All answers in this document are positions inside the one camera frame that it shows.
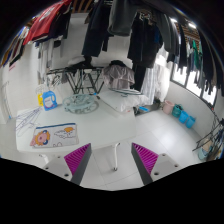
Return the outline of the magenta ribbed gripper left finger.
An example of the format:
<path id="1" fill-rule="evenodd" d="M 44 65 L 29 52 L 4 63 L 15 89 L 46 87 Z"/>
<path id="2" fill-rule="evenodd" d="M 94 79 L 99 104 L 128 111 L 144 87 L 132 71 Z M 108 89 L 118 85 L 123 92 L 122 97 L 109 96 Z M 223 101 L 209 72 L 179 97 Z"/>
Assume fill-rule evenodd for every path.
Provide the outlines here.
<path id="1" fill-rule="evenodd" d="M 56 156 L 43 169 L 76 185 L 82 181 L 90 156 L 91 144 L 88 143 L 65 156 Z"/>

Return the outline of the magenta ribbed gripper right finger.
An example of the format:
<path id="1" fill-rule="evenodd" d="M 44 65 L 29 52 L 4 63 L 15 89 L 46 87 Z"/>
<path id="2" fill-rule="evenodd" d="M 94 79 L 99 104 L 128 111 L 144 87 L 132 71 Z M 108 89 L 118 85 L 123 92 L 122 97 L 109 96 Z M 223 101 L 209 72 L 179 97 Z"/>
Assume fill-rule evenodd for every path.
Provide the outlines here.
<path id="1" fill-rule="evenodd" d="M 136 143 L 132 144 L 131 153 L 144 185 L 181 169 L 181 166 L 168 154 L 157 154 Z"/>

